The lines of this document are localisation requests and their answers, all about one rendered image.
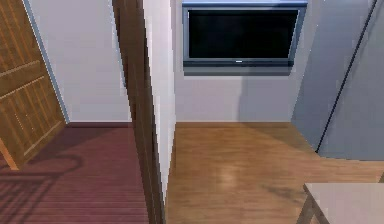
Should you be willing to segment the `dark brown wooden room door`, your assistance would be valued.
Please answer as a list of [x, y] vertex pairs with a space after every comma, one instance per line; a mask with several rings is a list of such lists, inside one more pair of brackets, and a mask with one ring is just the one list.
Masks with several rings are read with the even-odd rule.
[[149, 224], [165, 224], [143, 0], [112, 0]]

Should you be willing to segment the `wall-mounted black television set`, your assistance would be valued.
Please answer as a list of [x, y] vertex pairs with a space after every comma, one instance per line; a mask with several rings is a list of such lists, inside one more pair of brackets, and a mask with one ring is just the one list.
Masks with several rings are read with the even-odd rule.
[[187, 76], [288, 76], [308, 0], [183, 0]]

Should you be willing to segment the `pale beige table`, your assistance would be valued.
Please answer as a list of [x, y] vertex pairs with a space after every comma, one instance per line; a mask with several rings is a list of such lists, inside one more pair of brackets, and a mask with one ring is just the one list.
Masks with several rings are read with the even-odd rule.
[[305, 183], [296, 224], [384, 224], [383, 183]]

